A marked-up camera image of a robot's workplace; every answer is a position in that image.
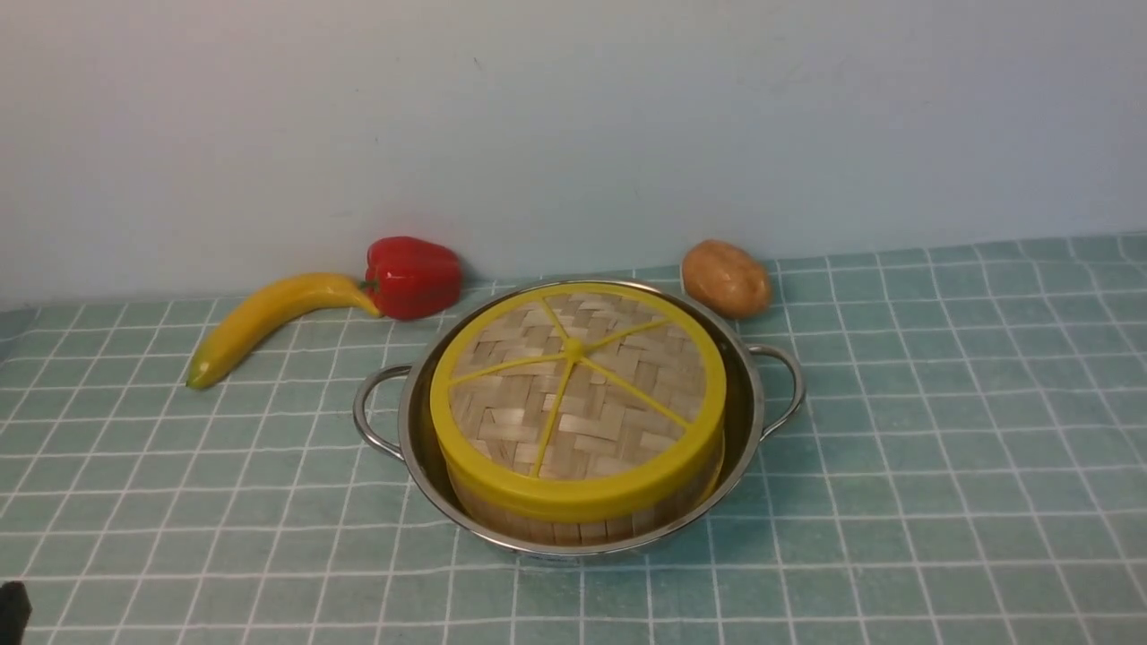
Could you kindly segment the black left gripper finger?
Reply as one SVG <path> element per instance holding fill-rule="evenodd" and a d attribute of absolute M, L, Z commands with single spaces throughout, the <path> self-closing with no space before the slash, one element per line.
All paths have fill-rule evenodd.
<path fill-rule="evenodd" d="M 32 605 L 26 586 L 19 580 L 1 585 L 0 644 L 19 645 L 31 619 Z"/>

